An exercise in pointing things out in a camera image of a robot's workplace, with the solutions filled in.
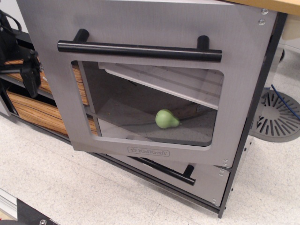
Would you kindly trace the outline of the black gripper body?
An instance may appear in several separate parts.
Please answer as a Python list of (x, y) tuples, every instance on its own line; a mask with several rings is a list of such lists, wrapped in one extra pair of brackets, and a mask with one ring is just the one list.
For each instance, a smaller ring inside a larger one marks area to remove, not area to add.
[(37, 52), (18, 44), (17, 36), (22, 34), (21, 24), (9, 14), (0, 12), (0, 71), (17, 73), (39, 72)]

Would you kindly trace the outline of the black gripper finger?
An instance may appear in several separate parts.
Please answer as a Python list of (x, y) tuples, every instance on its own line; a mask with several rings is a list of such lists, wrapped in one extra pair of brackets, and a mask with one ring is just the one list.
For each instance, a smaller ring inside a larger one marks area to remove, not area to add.
[(24, 61), (20, 74), (30, 96), (36, 98), (38, 96), (38, 88), (41, 85), (39, 61), (37, 59)]

